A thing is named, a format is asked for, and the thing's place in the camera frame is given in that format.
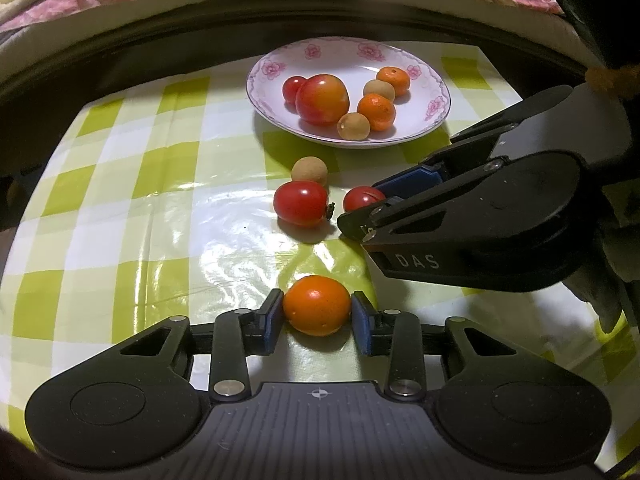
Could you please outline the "gloved right hand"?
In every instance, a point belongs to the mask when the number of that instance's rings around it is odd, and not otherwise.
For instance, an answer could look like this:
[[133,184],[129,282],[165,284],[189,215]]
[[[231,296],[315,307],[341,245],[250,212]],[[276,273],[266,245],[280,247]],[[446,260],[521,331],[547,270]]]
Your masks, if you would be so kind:
[[590,304],[608,334],[620,318],[631,326],[639,324],[639,180],[605,185],[603,195],[608,226],[563,284]]

